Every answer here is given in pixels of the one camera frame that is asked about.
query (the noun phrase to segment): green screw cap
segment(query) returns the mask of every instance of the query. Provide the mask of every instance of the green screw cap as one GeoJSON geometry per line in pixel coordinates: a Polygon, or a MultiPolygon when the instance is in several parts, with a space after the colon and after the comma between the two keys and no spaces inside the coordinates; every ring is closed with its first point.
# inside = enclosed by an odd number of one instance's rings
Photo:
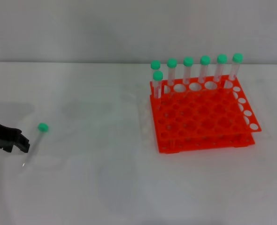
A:
{"type": "Polygon", "coordinates": [[[48,132],[49,130],[49,126],[46,123],[40,123],[37,128],[42,133],[48,132]]]}
{"type": "Polygon", "coordinates": [[[162,73],[162,71],[155,71],[153,73],[153,79],[155,81],[161,81],[163,79],[163,73],[162,73]]]}
{"type": "Polygon", "coordinates": [[[218,55],[217,62],[219,64],[225,64],[227,62],[227,55],[224,55],[224,54],[218,55]]]}
{"type": "Polygon", "coordinates": [[[153,60],[151,62],[151,69],[158,70],[161,67],[161,62],[159,60],[153,60]]]}
{"type": "Polygon", "coordinates": [[[191,67],[194,64],[194,59],[192,57],[186,57],[184,59],[184,65],[186,67],[191,67]]]}
{"type": "Polygon", "coordinates": [[[200,59],[200,64],[207,66],[210,63],[210,57],[208,55],[203,55],[200,59]]]}
{"type": "Polygon", "coordinates": [[[167,62],[167,66],[169,68],[175,68],[177,66],[177,60],[176,59],[169,59],[167,62]]]}
{"type": "Polygon", "coordinates": [[[241,53],[234,53],[232,61],[236,63],[241,63],[243,61],[243,55],[241,53]]]}

